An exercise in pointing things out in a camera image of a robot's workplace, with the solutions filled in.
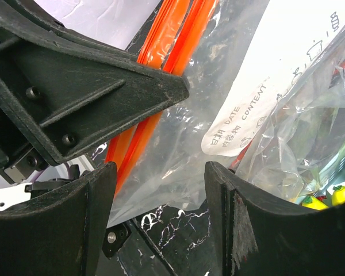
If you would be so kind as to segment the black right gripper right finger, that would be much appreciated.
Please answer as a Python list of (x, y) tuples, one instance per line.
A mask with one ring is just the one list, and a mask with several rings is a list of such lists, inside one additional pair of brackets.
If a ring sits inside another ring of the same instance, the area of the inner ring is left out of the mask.
[(345, 203), (296, 205), (218, 162), (204, 181), (220, 275), (345, 275)]

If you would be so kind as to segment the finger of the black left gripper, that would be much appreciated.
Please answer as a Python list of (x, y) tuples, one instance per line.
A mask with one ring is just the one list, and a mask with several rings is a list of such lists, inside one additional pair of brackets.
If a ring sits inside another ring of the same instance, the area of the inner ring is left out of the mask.
[(189, 96), (180, 77), (67, 29), (34, 1), (0, 1), (0, 146), (50, 165)]

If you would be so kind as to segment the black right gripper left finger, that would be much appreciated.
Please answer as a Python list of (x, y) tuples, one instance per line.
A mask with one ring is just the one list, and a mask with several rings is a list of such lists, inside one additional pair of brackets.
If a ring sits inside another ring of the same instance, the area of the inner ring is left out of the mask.
[(0, 275), (95, 275), (116, 191), (113, 162), (0, 212)]

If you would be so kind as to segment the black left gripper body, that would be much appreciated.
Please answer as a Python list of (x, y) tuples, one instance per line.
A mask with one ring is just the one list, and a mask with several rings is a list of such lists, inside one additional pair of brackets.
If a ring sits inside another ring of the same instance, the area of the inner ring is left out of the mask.
[(0, 176), (10, 184), (20, 183), (48, 167), (48, 162), (0, 108)]

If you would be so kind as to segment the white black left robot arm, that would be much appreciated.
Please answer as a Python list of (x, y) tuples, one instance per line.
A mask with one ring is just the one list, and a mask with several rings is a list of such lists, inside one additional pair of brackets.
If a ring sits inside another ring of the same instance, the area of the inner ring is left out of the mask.
[(183, 101), (180, 76), (90, 39), (34, 1), (0, 1), (0, 211), (31, 175), (73, 160)]

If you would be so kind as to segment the clear zip top bag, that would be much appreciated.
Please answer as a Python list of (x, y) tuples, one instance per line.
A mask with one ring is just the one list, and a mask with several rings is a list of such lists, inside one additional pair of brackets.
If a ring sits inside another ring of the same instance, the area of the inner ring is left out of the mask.
[(108, 224), (204, 201), (204, 167), (294, 202), (345, 153), (345, 1), (220, 1), (185, 69), (189, 98), (162, 114), (120, 179)]

